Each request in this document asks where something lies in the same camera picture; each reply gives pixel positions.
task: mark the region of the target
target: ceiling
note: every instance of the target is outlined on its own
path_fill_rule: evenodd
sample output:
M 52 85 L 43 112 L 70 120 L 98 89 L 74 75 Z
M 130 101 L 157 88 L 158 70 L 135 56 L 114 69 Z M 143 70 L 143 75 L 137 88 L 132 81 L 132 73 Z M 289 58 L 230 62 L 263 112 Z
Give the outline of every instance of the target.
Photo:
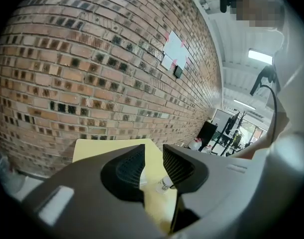
M 208 24 L 218 53 L 223 81 L 222 109 L 234 113 L 234 109 L 248 111 L 246 120 L 268 129 L 273 115 L 273 110 L 266 107 L 270 91 L 262 88 L 253 97 L 249 94 L 267 64 L 248 58 L 248 51 L 251 48 L 272 56 L 281 46 L 282 35 L 249 27 L 243 21 L 234 20 L 228 11 L 221 13 L 219 0 L 205 0 L 206 4 L 203 1 L 194 0 Z M 234 102 L 235 99 L 256 110 Z

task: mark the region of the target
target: brick wall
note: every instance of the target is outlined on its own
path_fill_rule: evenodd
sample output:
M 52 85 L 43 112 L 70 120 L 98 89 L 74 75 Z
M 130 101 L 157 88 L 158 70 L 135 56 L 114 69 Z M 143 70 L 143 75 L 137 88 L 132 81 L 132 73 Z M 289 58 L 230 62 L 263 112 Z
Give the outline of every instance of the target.
M 171 30 L 190 52 L 181 79 L 160 65 Z M 188 143 L 219 102 L 191 0 L 23 0 L 0 37 L 0 146 L 28 173 L 60 170 L 78 138 Z

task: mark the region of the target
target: black speaker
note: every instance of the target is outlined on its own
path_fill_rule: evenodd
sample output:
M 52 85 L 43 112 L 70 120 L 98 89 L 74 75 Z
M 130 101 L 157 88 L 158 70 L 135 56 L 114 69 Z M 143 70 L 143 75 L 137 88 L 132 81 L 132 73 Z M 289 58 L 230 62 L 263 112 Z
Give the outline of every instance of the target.
M 214 125 L 210 122 L 205 122 L 203 127 L 201 128 L 198 138 L 202 139 L 202 146 L 198 149 L 201 151 L 206 145 L 209 144 L 209 141 L 211 140 L 213 134 L 216 132 L 217 125 Z

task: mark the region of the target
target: fluorescent light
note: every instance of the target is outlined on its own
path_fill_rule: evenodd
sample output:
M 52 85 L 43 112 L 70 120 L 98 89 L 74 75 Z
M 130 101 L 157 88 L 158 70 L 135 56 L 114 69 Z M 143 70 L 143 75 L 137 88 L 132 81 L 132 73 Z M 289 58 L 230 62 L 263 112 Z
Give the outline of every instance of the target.
M 239 103 L 239 104 L 241 104 L 241 105 L 243 105 L 243 106 L 245 106 L 245 107 L 248 107 L 248 108 L 250 108 L 250 109 L 253 109 L 253 110 L 255 110 L 256 108 L 253 108 L 252 106 L 249 106 L 249 105 L 246 105 L 246 104 L 244 104 L 244 103 L 242 103 L 241 101 L 238 101 L 238 100 L 234 100 L 236 103 Z
M 261 52 L 249 50 L 248 57 L 272 65 L 272 56 L 263 54 Z

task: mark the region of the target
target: dark brick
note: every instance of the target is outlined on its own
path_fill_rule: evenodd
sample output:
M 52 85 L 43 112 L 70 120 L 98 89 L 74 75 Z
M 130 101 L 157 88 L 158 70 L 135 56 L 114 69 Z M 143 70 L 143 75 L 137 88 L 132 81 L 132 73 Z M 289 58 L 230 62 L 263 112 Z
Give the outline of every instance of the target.
M 75 22 L 76 21 L 73 20 L 73 19 L 68 19 L 64 26 L 68 27 L 68 28 L 71 28 Z
M 125 103 L 126 103 L 126 104 L 129 104 L 130 102 L 131 102 L 131 98 L 126 97 L 126 98 L 125 98 Z
M 140 64 L 138 65 L 138 67 L 140 69 L 144 70 L 146 68 L 146 64 L 143 61 L 141 61 Z
M 112 104 L 112 103 L 107 103 L 106 104 L 106 110 L 113 111 L 113 109 L 114 109 L 114 104 Z
M 26 121 L 26 122 L 30 123 L 30 118 L 29 118 L 29 116 L 28 116 L 28 115 L 25 115 L 25 116 L 24 116 L 24 121 Z
M 117 65 L 117 60 L 114 58 L 109 58 L 107 65 L 109 65 L 110 67 L 115 67 Z
M 90 64 L 88 71 L 94 73 L 97 71 L 97 69 L 98 66 L 96 64 Z
M 66 18 L 60 17 L 56 21 L 56 25 L 61 26 Z
M 134 87 L 137 88 L 137 89 L 141 89 L 142 82 L 135 80 Z
M 82 116 L 88 116 L 88 113 L 89 113 L 88 109 L 81 108 L 81 115 Z
M 118 69 L 119 69 L 121 72 L 125 73 L 126 70 L 127 70 L 127 67 L 128 67 L 127 64 L 121 63 L 120 66 L 118 67 Z
M 50 102 L 50 109 L 54 111 L 54 102 L 53 101 Z
M 50 49 L 55 50 L 55 49 L 57 49 L 58 45 L 59 45 L 59 41 L 58 40 L 53 40 L 50 44 Z
M 93 108 L 100 109 L 101 105 L 102 105 L 102 101 L 97 101 L 97 100 L 93 101 Z
M 118 83 L 112 82 L 111 85 L 110 85 L 110 89 L 109 90 L 111 90 L 111 91 L 117 91 L 118 86 L 119 86 Z
M 19 50 L 19 55 L 23 56 L 25 48 L 21 47 Z
M 75 26 L 77 30 L 80 30 L 80 28 L 83 26 L 83 22 L 79 21 L 78 24 Z
M 58 111 L 65 113 L 66 112 L 66 105 L 65 104 L 58 104 Z
M 97 62 L 102 63 L 103 59 L 104 59 L 104 55 L 103 54 L 101 54 L 101 53 L 97 53 L 96 54 L 96 61 Z
M 17 38 L 18 38 L 18 36 L 15 35 L 15 36 L 12 38 L 12 42 L 11 42 L 11 43 L 12 43 L 12 44 L 15 44 L 16 41 L 17 41 Z
M 105 80 L 105 79 L 102 79 L 102 78 L 99 78 L 99 80 L 98 80 L 98 86 L 104 87 L 105 84 L 106 84 L 106 80 Z
M 68 113 L 76 114 L 77 108 L 75 106 L 68 106 Z
M 71 66 L 73 66 L 73 67 L 78 67 L 79 64 L 80 64 L 80 59 L 78 59 L 78 58 L 73 58 L 73 59 L 71 60 Z
M 81 3 L 81 1 L 75 0 L 71 6 L 78 7 L 78 5 Z
M 122 38 L 115 35 L 112 39 L 112 43 L 116 44 L 116 45 L 120 45 L 121 44 L 121 41 L 122 41 Z
M 129 115 L 124 114 L 124 115 L 123 115 L 123 120 L 124 120 L 124 121 L 128 121 L 128 119 L 129 119 Z

